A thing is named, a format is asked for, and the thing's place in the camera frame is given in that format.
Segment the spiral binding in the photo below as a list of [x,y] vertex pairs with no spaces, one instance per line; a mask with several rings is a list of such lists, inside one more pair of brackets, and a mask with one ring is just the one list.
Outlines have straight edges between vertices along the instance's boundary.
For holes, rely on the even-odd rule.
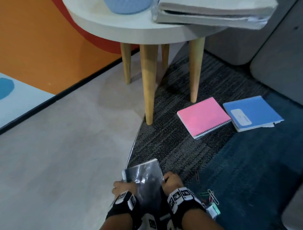
[[226,122],[223,122],[223,123],[221,123],[221,124],[219,124],[219,125],[216,125],[215,127],[212,127],[212,128],[210,128],[210,129],[208,129],[208,130],[205,130],[204,132],[195,135],[195,137],[199,137],[199,136],[201,136],[201,135],[203,135],[203,134],[205,135],[205,134],[207,134],[207,133],[209,133],[209,132],[211,132],[211,131],[213,131],[213,130],[215,130],[215,129],[217,129],[217,128],[219,128],[219,127],[221,127],[221,126],[223,126],[223,125],[225,125],[225,124],[227,124],[227,123],[229,123],[229,122],[231,122],[231,119],[228,120],[228,121],[226,121]]

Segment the book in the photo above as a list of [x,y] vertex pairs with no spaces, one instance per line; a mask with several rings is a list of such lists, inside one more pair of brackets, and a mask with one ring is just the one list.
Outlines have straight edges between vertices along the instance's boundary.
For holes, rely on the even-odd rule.
[[159,0],[151,12],[157,23],[261,29],[277,5],[276,0]]
[[238,132],[274,127],[284,119],[261,97],[255,96],[223,104]]
[[194,139],[231,121],[213,97],[177,112],[182,123]]
[[164,181],[158,160],[152,159],[122,171],[122,181],[137,184],[137,199],[142,215],[157,215],[161,211],[161,189]]

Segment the carpet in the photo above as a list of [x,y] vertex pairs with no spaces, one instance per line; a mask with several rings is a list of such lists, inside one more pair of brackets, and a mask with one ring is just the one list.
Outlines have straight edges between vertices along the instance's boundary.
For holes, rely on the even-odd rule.
[[242,133],[229,123],[194,140],[176,115],[191,105],[184,45],[156,90],[154,123],[143,121],[128,167],[157,158],[163,173],[178,173],[195,193],[213,190],[226,230],[285,229],[281,213],[303,181],[303,108],[205,52],[197,102],[213,96],[222,105],[257,95],[285,121]]

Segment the colorful mural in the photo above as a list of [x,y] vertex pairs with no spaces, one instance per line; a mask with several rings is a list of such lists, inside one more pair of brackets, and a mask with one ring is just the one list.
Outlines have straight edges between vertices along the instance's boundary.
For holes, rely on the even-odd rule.
[[118,42],[77,26],[62,0],[0,2],[0,128],[121,57]]

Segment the gray floor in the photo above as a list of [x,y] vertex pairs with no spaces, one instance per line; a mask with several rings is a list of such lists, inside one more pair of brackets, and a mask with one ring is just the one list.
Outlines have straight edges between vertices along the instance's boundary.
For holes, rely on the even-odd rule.
[[139,53],[132,76],[119,64],[0,136],[1,229],[101,227],[144,117]]

